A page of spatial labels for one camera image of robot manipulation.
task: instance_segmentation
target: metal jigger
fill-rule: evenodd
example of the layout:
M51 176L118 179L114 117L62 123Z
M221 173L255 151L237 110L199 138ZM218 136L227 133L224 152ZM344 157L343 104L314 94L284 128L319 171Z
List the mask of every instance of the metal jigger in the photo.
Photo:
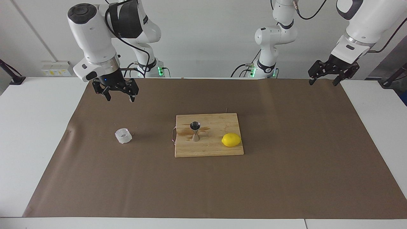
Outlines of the metal jigger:
M192 122L189 125L189 127L194 132L194 135L192 136L192 141L199 141L198 130L199 128L201 128L201 124L199 122Z

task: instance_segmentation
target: wooden cutting board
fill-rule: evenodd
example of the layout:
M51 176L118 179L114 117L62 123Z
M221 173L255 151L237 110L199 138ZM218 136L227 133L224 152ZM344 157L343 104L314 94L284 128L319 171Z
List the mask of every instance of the wooden cutting board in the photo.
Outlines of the wooden cutting board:
M192 141L193 131L190 124L194 121L201 124L198 142ZM175 157L244 154L243 142L235 147L224 146L221 142L222 137L227 133L236 133L241 137L236 113L177 115L175 128L177 130Z

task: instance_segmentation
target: white tabletop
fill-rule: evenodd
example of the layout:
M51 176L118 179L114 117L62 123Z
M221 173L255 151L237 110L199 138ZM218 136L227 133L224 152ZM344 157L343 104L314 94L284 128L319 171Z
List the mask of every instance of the white tabletop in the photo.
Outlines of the white tabletop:
M341 83L404 195L407 107L375 81ZM0 217L20 217L86 87L77 78L27 78L0 96ZM407 228L407 220L306 220L308 229ZM0 218L0 228L290 228L299 220Z

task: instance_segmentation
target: brown paper sheet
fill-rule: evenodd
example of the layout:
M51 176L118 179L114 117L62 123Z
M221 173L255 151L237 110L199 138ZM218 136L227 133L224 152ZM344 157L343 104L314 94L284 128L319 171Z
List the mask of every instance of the brown paper sheet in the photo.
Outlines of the brown paper sheet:
M137 79L85 90L25 217L407 218L407 200L331 81ZM174 158L175 116L235 112L245 155ZM114 133L134 134L121 145Z

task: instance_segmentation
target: cutting board handle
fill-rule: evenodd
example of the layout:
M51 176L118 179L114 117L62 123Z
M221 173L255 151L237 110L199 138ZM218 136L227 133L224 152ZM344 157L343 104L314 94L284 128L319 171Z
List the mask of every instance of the cutting board handle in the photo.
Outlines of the cutting board handle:
M177 127L175 126L171 132L171 140L173 141L174 145L175 145L175 140L177 139L177 131L175 132L175 138L174 138L174 130L176 130L176 129L177 129Z

